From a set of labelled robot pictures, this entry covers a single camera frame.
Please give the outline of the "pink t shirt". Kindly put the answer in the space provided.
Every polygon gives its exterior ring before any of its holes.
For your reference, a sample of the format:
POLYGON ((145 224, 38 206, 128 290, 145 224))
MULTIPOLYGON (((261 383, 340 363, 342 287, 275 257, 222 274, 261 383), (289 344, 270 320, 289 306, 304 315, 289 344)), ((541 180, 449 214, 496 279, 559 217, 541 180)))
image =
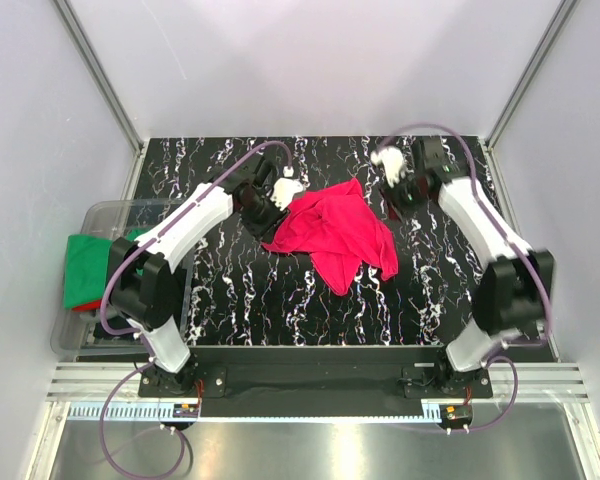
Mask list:
POLYGON ((366 203, 355 178, 293 200, 289 215, 263 247, 277 254, 307 254, 338 296, 349 291, 363 264, 378 269, 383 281, 399 270, 393 235, 366 203))

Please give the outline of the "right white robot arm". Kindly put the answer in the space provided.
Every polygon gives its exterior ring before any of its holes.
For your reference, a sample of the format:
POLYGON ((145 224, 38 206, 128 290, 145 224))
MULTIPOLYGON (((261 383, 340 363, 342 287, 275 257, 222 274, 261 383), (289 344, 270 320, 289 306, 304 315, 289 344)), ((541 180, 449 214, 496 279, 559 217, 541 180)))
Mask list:
POLYGON ((476 382, 497 353, 548 320, 555 262, 549 251, 533 249, 498 213, 472 162, 451 161, 433 138, 414 141, 411 152, 412 171, 397 147, 382 146, 371 155, 372 163, 384 171, 381 194, 391 217, 403 220, 418 206, 436 203, 464 235, 482 268, 469 322, 425 377, 427 386, 452 397, 476 382))

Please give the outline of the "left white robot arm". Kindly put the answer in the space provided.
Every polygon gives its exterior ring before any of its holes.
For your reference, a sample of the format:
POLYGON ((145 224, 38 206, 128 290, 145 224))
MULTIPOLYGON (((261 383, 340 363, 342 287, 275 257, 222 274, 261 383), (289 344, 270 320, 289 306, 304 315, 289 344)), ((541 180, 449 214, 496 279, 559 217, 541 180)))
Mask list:
POLYGON ((112 243, 102 303, 122 314, 128 323, 122 332, 146 346, 151 365, 161 372, 161 384, 173 395, 188 394, 196 382, 191 352, 177 324, 182 301, 176 271, 181 262, 233 214, 254 239, 272 242, 302 190, 291 164, 277 169, 265 158, 253 167, 240 162, 212 173, 148 232, 112 243))

